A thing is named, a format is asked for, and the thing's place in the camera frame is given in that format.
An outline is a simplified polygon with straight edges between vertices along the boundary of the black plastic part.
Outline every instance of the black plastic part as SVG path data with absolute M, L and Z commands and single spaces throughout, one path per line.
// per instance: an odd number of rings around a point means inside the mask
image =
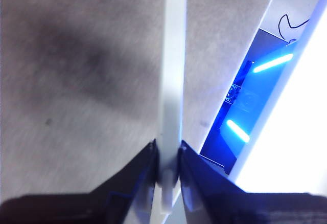
M 149 143 L 121 171 L 85 194 L 27 195 L 0 206 L 0 223 L 149 223 L 158 150 Z
M 327 198 L 243 192 L 186 142 L 180 149 L 180 180 L 188 224 L 327 223 Z

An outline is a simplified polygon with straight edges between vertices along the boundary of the blue led light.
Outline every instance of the blue led light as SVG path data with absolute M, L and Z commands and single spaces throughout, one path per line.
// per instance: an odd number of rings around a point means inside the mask
M 267 62 L 267 63 L 264 63 L 262 65 L 257 66 L 256 68 L 254 68 L 253 72 L 257 73 L 257 72 L 264 71 L 264 70 L 266 70 L 268 68 L 271 68 L 271 67 L 274 67 L 276 65 L 279 65 L 279 64 L 285 63 L 287 61 L 290 61 L 292 58 L 293 58 L 293 54 L 284 55 L 284 56 L 279 57 L 277 59 L 274 59 L 274 60 L 272 60 L 270 62 Z
M 232 120 L 227 120 L 227 125 L 238 137 L 240 137 L 242 141 L 246 143 L 249 142 L 250 136 L 246 132 L 244 132 L 244 130 L 241 129 L 239 125 L 237 125 Z

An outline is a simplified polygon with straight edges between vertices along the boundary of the white surface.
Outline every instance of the white surface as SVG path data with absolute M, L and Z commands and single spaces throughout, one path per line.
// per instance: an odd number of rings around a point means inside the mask
M 242 171 L 238 176 L 231 174 L 245 191 L 327 196 L 326 22 L 327 0 L 320 0 L 294 51 L 294 61 L 283 72 L 272 99 L 279 93 L 281 96 Z
M 297 26 L 310 18 L 318 0 L 273 0 L 260 28 L 281 38 L 278 32 L 279 19 L 288 14 L 291 26 Z M 306 25 L 297 29 L 289 28 L 286 17 L 281 22 L 281 33 L 289 41 L 299 39 Z
M 170 212 L 182 134 L 186 0 L 165 0 L 165 29 L 159 93 L 159 184 L 162 210 Z

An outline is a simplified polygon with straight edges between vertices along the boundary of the white plastic bar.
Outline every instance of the white plastic bar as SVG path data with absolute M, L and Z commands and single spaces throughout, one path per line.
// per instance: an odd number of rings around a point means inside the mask
M 229 175 L 243 190 L 327 196 L 326 42 L 327 0 L 319 0 Z
M 162 66 L 159 90 L 158 183 L 162 210 L 170 212 L 177 181 L 177 153 L 182 134 L 186 0 L 165 0 Z

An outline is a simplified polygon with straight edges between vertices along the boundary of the blue light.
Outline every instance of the blue light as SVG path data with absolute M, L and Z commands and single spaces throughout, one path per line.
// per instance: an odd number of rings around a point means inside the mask
M 274 59 L 274 60 L 272 60 L 270 62 L 267 62 L 267 63 L 264 63 L 262 65 L 257 66 L 256 68 L 254 68 L 253 72 L 257 73 L 257 72 L 264 71 L 264 70 L 266 70 L 268 68 L 271 68 L 271 67 L 274 67 L 276 65 L 279 65 L 279 64 L 285 63 L 287 61 L 290 61 L 292 58 L 293 58 L 293 54 L 284 55 L 284 56 L 279 57 L 277 59 Z
M 240 139 L 244 142 L 249 142 L 250 140 L 250 136 L 244 132 L 243 129 L 241 129 L 239 127 L 239 125 L 237 125 L 235 122 L 233 122 L 232 120 L 227 120 L 227 125 L 228 127 L 233 130 L 233 132 L 238 136 L 240 137 Z

